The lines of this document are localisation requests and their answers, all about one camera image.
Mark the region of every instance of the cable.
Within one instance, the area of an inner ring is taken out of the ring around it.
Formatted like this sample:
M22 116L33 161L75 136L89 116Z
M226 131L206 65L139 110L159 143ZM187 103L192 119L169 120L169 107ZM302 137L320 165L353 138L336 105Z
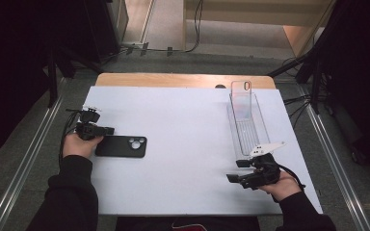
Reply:
M80 110L66 109L66 111L67 112L73 112L73 113L68 116L65 127L63 129L62 138L61 138L61 141L60 141L60 150L59 150L59 166L61 165L62 159L63 159L63 148L65 146L65 138L66 138L67 134L70 133L71 131L73 131L75 128L72 128L70 130L67 130L67 129L71 126L71 124L73 123L76 116L81 113Z
M305 108L310 104L309 101L303 103L303 105L301 106L302 110L300 111L299 115L296 117L296 121L294 122L293 124L293 130L296 128L296 124L297 124L297 121L299 121L299 118L300 116L302 115L302 113L304 112Z
M281 64L281 66L284 66L284 64L285 64L287 61L289 61L289 60L293 60L293 59L294 59L294 61L296 61L296 63L297 63L297 64L302 64L302 63L297 62L296 57L291 57L291 58L288 58L288 59L284 60L284 61L283 61L283 63ZM289 76L296 77L296 75L295 75L295 74L290 74L289 72L287 72L287 70L286 70L284 73L288 74Z
M291 176L293 176L296 181L297 181L297 184L299 185L300 189L304 192L304 188L305 188L305 185L302 184L302 182L300 181L299 179L299 176L296 175L296 173L294 173L294 171L292 171L291 169L289 169L288 167L284 167L282 165L279 165L277 164L277 166L283 170L285 170L287 173L289 173Z
M137 47L134 47L134 46L126 46L126 45L124 47L125 48L128 48L127 50L133 49L133 50L138 50L138 51L178 52L178 53L189 53L189 52L193 52L199 46L200 20L202 19L202 11L203 11L203 0L199 0L197 9L195 10L195 16L194 16L194 25L195 25L195 30L197 32L197 40L196 40L196 42L194 44L194 47L192 47L189 50L183 51L183 50L162 50L162 49L148 49L148 48L147 49L143 49L143 48L137 48Z

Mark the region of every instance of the floor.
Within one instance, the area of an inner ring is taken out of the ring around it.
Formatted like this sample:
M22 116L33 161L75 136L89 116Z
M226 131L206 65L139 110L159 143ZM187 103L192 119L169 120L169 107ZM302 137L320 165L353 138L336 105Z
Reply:
M174 38L178 36L178 28L173 26L164 31L160 25L166 20L167 14L175 7L174 1L155 0L152 14L147 23L144 39L131 38L130 42L143 44L149 42L149 48L176 48L181 43ZM194 45L194 22L187 22L187 48ZM198 49L192 54L174 54L167 57L165 53L147 52L145 56L134 52L131 55L121 55L104 65L109 72L176 72L176 73L207 73L207 74L249 74L262 75L282 65L283 61L292 58L285 34L280 26L201 22ZM296 70L289 70L294 75ZM57 149L64 122L68 114L66 108L80 107L90 86L95 83L95 73L88 69L80 69L76 78L66 80L62 85L63 99L56 116L50 121L45 131L46 139L40 144L33 165L26 174L28 177L20 184L20 191L12 193L12 206L9 206L0 220L0 230L24 230L41 204L45 190L46 179L57 173ZM288 74L275 79L277 88L283 99L298 97L309 85L299 86ZM40 128L40 122L47 113L48 95L44 95L31 112L19 123L6 144L0 149L0 202L4 192L11 186L13 176L25 155L32 151L29 144L34 142L34 135ZM287 112L297 110L303 102L286 107ZM351 159L351 152L339 131L339 126L324 107L320 107L319 117L337 153L340 165L349 178L352 190L359 200L362 212L366 215L368 225L364 230L370 230L370 165L360 166ZM308 170L314 186L319 191L319 199L323 210L331 216L338 230L362 230L357 226L350 213L349 201L345 200L345 189L340 188L340 181L331 170L326 148L320 143L320 137L313 126L310 110L304 111L297 120L296 136L301 146ZM281 217L259 218L262 230L275 230L282 223ZM117 218L100 216L98 230L114 230Z

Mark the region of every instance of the clear plastic container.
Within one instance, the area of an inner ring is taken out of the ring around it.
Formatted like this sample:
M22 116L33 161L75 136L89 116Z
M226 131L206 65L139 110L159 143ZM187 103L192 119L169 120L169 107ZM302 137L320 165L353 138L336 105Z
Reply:
M256 94L251 92L251 82L232 82L227 114L236 160L248 159L255 146L269 143Z

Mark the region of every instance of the person's right hand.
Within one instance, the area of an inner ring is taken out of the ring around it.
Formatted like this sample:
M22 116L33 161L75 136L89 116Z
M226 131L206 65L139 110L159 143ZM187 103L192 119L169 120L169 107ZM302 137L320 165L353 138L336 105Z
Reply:
M261 186L259 189L270 193L277 201L302 191L296 179L285 171L280 172L280 179L275 184Z
M65 146L63 147L63 157L68 155L78 155L90 158L93 149L103 140L103 137L96 137L89 141L83 141L75 133L65 137Z

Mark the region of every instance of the smartphone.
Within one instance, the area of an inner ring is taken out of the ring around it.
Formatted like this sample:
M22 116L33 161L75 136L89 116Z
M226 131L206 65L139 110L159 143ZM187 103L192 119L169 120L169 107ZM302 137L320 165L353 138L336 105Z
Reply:
M143 158L146 137L105 136L95 150L96 156Z

